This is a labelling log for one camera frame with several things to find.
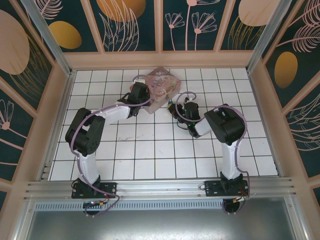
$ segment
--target enclosure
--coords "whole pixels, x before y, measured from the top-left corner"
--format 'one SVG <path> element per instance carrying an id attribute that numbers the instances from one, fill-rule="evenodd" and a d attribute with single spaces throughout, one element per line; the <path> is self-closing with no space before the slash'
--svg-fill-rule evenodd
<path id="1" fill-rule="evenodd" d="M 320 237 L 319 0 L 3 0 L 0 20 L 1 239 Z M 95 158 L 115 207 L 87 219 L 71 198 L 77 111 L 157 67 L 201 118 L 222 104 L 244 115 L 251 194 L 235 216 L 201 188 L 221 177 L 221 143 L 192 137 L 167 103 L 104 126 Z"/>

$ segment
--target vent slot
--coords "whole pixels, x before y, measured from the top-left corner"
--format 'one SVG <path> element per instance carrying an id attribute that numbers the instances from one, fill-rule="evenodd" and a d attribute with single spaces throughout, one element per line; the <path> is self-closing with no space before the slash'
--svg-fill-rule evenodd
<path id="1" fill-rule="evenodd" d="M 183 209 L 221 209 L 222 199 L 201 199 L 201 200 L 146 200 L 146 201 L 122 201 L 118 202 L 111 211 L 143 211 L 143 210 L 183 210 Z M 84 211 L 84 204 L 87 202 L 37 202 L 36 212 L 59 211 L 76 212 Z M 88 211 L 105 210 L 112 204 L 107 203 L 103 206 L 96 205 L 90 207 Z"/>

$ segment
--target black mounting plate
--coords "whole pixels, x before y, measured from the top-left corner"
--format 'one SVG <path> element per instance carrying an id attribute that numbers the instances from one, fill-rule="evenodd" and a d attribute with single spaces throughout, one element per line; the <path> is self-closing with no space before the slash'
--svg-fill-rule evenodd
<path id="1" fill-rule="evenodd" d="M 107 192 L 107 193 L 116 194 L 117 193 L 117 183 L 116 182 L 101 182 L 99 189 L 104 192 Z M 106 196 L 101 192 L 84 191 L 82 189 L 82 186 L 78 182 L 75 182 L 73 184 L 71 198 L 72 199 L 104 199 L 104 198 L 106 198 Z"/>
<path id="2" fill-rule="evenodd" d="M 239 187 L 248 194 L 249 189 L 248 182 L 246 180 L 242 180 L 240 184 L 230 188 L 228 192 L 225 192 L 219 180 L 204 182 L 204 190 L 207 197 L 241 196 L 242 193 Z"/>

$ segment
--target white tile floor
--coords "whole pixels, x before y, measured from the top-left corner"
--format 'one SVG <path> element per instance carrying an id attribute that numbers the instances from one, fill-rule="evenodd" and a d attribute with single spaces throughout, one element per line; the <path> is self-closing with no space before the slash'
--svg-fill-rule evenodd
<path id="1" fill-rule="evenodd" d="M 133 77 L 149 72 L 151 69 L 77 72 L 50 181 L 78 177 L 75 156 L 65 142 L 66 131 L 77 110 L 114 104 L 130 91 Z M 251 176 L 278 175 L 244 68 L 189 68 L 170 72 L 182 80 L 180 92 L 197 93 L 195 102 L 201 116 L 222 103 L 242 111 L 248 121 L 248 134 L 240 150 L 241 168 Z M 96 163 L 102 180 L 208 178 L 220 176 L 222 156 L 221 144 L 213 133 L 192 138 L 188 131 L 177 126 L 163 106 L 155 114 L 141 109 L 137 117 L 105 126 Z"/>

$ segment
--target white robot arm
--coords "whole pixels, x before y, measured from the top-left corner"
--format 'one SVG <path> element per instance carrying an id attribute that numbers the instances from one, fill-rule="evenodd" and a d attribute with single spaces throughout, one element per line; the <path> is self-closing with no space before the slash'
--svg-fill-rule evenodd
<path id="1" fill-rule="evenodd" d="M 148 86 L 136 82 L 133 85 L 132 91 L 119 99 L 114 107 L 90 117 L 84 124 L 86 127 L 89 126 L 87 130 L 83 128 L 80 129 L 74 139 L 73 149 L 79 154 L 79 167 L 91 185 L 98 189 L 100 189 L 101 186 L 100 175 L 96 165 L 96 150 L 100 144 L 104 126 L 136 116 L 141 106 L 135 106 L 135 104 L 144 103 L 145 100 L 149 98 L 150 93 Z M 200 120 L 198 105 L 196 103 L 187 102 L 184 104 L 184 108 L 179 104 L 178 108 L 179 113 L 182 113 L 186 118 L 190 120 Z M 174 110 L 174 104 L 172 104 L 168 110 L 179 122 L 187 124 L 189 133 L 193 137 L 198 138 L 213 131 L 217 139 L 221 142 L 223 167 L 220 185 L 226 194 L 238 183 L 243 183 L 243 176 L 236 166 L 235 150 L 236 143 L 242 136 L 245 125 L 243 120 L 232 109 L 221 107 L 216 111 L 210 110 L 204 114 L 205 118 L 198 123 L 181 120 Z M 69 144 L 71 144 L 75 131 L 80 123 L 91 113 L 90 110 L 85 108 L 78 110 L 65 136 Z M 240 144 L 238 144 L 238 158 L 240 155 L 239 146 Z M 81 174 L 78 177 L 77 184 L 80 185 L 82 194 L 75 198 L 84 199 L 86 196 L 87 198 L 98 198 L 97 192 L 86 184 Z"/>

